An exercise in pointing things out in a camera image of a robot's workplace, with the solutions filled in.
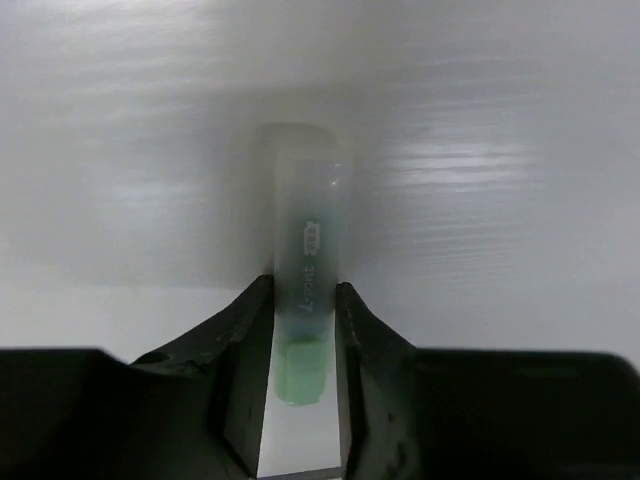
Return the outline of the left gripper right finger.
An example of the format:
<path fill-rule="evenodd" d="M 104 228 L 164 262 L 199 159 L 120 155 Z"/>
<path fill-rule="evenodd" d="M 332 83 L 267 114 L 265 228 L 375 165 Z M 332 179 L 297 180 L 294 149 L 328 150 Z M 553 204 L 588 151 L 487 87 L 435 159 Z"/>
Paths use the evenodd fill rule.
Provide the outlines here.
<path fill-rule="evenodd" d="M 635 479 L 639 374 L 607 353 L 431 349 L 335 294 L 346 479 Z"/>

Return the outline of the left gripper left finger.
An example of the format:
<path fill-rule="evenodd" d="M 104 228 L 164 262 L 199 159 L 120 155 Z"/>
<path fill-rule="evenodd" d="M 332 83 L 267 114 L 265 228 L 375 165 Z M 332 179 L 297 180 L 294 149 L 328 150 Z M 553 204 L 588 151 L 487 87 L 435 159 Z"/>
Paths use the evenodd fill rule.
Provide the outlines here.
<path fill-rule="evenodd" d="M 5 479 L 253 479 L 274 281 L 132 363 L 99 349 L 1 353 Z"/>

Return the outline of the clear green highlighter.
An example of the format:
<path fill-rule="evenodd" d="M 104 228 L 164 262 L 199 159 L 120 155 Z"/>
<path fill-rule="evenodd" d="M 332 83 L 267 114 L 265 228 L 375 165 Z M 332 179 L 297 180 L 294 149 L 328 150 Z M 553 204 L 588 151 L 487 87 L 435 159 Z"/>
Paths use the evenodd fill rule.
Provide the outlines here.
<path fill-rule="evenodd" d="M 268 124 L 260 147 L 274 163 L 275 392 L 309 406 L 325 390 L 349 168 L 319 125 Z"/>

